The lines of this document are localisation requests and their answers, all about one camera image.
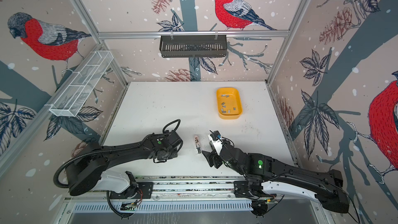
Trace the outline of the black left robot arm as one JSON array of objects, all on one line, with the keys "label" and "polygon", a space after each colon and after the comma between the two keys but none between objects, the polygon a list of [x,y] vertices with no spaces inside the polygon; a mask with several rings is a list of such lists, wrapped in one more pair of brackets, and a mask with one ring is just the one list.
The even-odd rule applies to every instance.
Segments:
[{"label": "black left robot arm", "polygon": [[71,196],[106,190],[131,197],[138,190],[134,175],[129,171],[112,175],[110,169],[135,160],[165,163],[176,158],[182,146],[177,130],[169,131],[166,127],[162,133],[149,134],[137,143],[118,146],[90,143],[56,170],[53,183],[58,188],[67,188]]}]

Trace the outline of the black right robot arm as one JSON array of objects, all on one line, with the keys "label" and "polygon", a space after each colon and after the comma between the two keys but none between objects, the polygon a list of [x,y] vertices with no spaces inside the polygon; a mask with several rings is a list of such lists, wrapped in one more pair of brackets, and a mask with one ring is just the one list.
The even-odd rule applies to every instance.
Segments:
[{"label": "black right robot arm", "polygon": [[290,166],[259,153],[245,153],[239,148],[224,145],[220,152],[203,151],[210,167],[222,165],[244,177],[234,182],[238,198],[259,200],[271,195],[291,195],[318,202],[326,210],[346,214],[350,202],[343,191],[343,178],[338,170],[313,172]]}]

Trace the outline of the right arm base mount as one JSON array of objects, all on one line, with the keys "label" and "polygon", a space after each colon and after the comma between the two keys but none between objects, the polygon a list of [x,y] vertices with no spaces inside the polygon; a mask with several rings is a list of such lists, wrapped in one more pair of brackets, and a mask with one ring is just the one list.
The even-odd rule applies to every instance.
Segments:
[{"label": "right arm base mount", "polygon": [[236,198],[245,198],[251,201],[251,212],[256,217],[264,217],[271,210],[268,204],[276,203],[277,194],[264,193],[260,183],[238,180],[233,182],[233,187]]}]

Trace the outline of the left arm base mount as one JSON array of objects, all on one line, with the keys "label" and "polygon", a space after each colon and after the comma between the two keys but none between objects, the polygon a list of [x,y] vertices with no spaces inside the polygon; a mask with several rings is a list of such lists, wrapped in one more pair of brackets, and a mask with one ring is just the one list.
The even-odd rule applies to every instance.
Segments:
[{"label": "left arm base mount", "polygon": [[106,192],[107,203],[110,209],[121,217],[121,219],[129,219],[134,214],[119,212],[118,209],[113,206],[111,199],[136,199],[133,203],[133,207],[137,208],[142,203],[143,199],[151,198],[153,190],[153,182],[138,183],[134,175],[129,171],[124,173],[106,171],[105,185],[110,186],[110,190]]}]

